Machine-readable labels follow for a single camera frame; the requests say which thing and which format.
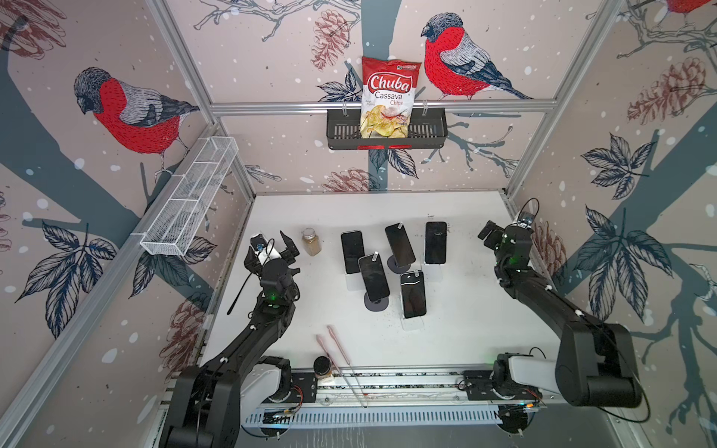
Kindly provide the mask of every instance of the bird illustration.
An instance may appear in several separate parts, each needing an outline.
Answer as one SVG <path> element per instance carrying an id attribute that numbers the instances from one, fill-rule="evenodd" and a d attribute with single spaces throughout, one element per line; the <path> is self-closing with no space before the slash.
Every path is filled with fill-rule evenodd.
<path id="1" fill-rule="evenodd" d="M 77 76 L 75 96 L 82 113 L 91 110 L 122 146 L 136 153 L 161 155 L 155 181 L 161 173 L 171 174 L 164 168 L 164 151 L 175 140 L 189 151 L 179 138 L 179 128 L 187 115 L 199 110 L 197 106 L 172 100 L 154 89 L 131 86 L 96 67 Z"/>
<path id="2" fill-rule="evenodd" d="M 488 52 L 470 39 L 458 14 L 436 14 L 426 23 L 421 36 L 426 37 L 426 75 L 443 92 L 440 99 L 448 95 L 470 99 L 484 90 L 502 90 L 522 100 L 531 99 L 514 89 L 490 61 Z"/>
<path id="3" fill-rule="evenodd" d="M 660 1 L 661 3 L 664 3 L 667 5 L 667 11 L 665 12 L 665 15 L 660 19 L 660 21 L 655 25 L 655 28 L 662 28 L 660 25 L 662 24 L 663 20 L 668 16 L 670 12 L 676 12 L 679 14 L 682 14 L 685 18 L 685 24 L 680 27 L 680 30 L 686 27 L 694 26 L 694 23 L 689 23 L 687 15 L 694 11 L 695 9 L 699 8 L 700 6 L 706 5 L 711 0 L 645 0 L 642 3 L 636 4 L 633 9 L 638 9 L 641 6 L 650 4 L 654 1 Z"/>

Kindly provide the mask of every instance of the bird wing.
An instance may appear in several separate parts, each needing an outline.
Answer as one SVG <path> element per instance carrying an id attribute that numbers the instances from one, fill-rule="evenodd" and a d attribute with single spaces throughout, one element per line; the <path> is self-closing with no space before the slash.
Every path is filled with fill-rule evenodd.
<path id="1" fill-rule="evenodd" d="M 127 99 L 127 105 L 120 113 L 120 120 L 140 128 L 149 128 L 161 122 L 163 105 L 162 95 L 159 92 L 154 89 L 134 87 L 122 81 L 119 83 Z"/>
<path id="2" fill-rule="evenodd" d="M 488 52 L 477 46 L 466 32 L 458 46 L 440 52 L 440 58 L 453 72 L 468 77 L 490 62 Z"/>

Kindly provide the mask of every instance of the robotic arm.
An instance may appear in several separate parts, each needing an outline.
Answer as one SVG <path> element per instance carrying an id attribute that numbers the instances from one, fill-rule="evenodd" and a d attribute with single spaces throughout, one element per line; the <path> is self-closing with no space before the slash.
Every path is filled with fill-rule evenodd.
<path id="1" fill-rule="evenodd" d="M 489 221 L 478 238 L 495 252 L 495 275 L 500 286 L 526 305 L 560 338 L 554 382 L 543 378 L 531 385 L 555 391 L 553 384 L 573 406 L 635 408 L 642 400 L 636 377 L 637 363 L 630 333 L 618 324 L 599 319 L 557 295 L 548 281 L 528 267 L 534 215 L 521 212 L 505 228 Z M 542 360 L 523 356 L 501 356 L 494 371 L 512 376 L 518 383 L 539 377 Z"/>
<path id="2" fill-rule="evenodd" d="M 233 448 L 246 415 L 269 395 L 281 400 L 289 394 L 289 361 L 262 357 L 291 324 L 300 298 L 293 279 L 300 270 L 289 268 L 299 251 L 283 232 L 281 237 L 281 252 L 267 250 L 261 235 L 252 238 L 244 266 L 259 277 L 262 292 L 249 325 L 219 355 L 179 375 L 159 447 Z"/>

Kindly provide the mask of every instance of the round phone stand base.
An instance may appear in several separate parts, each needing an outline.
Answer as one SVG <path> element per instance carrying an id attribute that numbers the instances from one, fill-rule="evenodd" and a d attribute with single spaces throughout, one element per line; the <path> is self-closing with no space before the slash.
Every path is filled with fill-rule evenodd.
<path id="1" fill-rule="evenodd" d="M 408 272 L 411 269 L 410 264 L 408 266 L 399 266 L 396 263 L 396 257 L 394 257 L 393 255 L 390 256 L 388 260 L 386 260 L 386 265 L 389 267 L 391 272 L 393 272 L 394 274 L 398 274 L 398 275 L 405 274 L 406 272 Z"/>
<path id="2" fill-rule="evenodd" d="M 383 311 L 389 307 L 389 298 L 384 297 L 384 298 L 380 299 L 378 302 L 372 302 L 369 300 L 369 294 L 365 293 L 364 294 L 364 305 L 366 306 L 366 309 L 369 311 L 375 311 L 375 312 Z"/>

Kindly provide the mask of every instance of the glass jar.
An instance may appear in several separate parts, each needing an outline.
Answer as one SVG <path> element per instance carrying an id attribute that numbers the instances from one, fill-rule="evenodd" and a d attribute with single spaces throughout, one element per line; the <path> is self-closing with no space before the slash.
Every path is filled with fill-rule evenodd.
<path id="1" fill-rule="evenodd" d="M 317 253 L 321 252 L 321 242 L 319 241 L 316 232 L 311 227 L 307 227 L 303 232 L 301 232 L 301 239 L 304 241 L 306 253 L 309 254 L 310 257 L 313 257 Z"/>

